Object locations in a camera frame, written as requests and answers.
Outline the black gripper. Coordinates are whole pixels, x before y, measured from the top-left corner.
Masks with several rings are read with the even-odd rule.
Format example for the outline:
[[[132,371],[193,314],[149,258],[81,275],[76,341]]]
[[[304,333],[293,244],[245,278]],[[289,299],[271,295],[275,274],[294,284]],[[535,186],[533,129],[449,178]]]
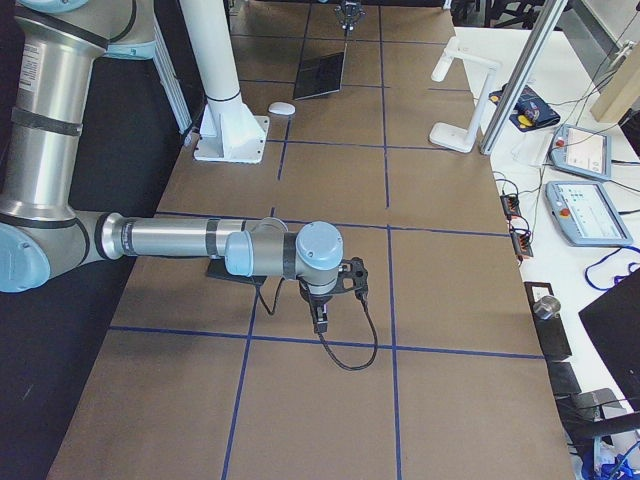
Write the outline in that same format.
[[[334,8],[334,13],[339,23],[342,24],[344,34],[348,34],[348,32],[351,34],[364,16],[364,9],[358,0],[341,0]]]
[[[311,309],[314,331],[326,332],[329,323],[326,305],[332,300],[333,296],[312,293],[309,284],[303,279],[298,280],[298,285],[301,298]]]

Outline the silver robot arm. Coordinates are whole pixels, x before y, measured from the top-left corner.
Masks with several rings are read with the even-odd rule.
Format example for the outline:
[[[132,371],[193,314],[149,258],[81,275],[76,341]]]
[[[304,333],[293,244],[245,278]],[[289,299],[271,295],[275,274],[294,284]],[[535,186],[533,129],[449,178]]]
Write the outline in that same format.
[[[161,33],[191,115],[204,97],[178,1],[154,1]],[[10,143],[10,107],[16,101],[25,40],[14,19],[15,1],[1,1],[1,188]],[[97,60],[88,95],[85,131],[71,184],[80,210],[153,216],[184,137],[151,60]],[[111,320],[134,260],[97,262],[27,293],[1,293],[1,343],[53,335],[62,329],[98,335]]]

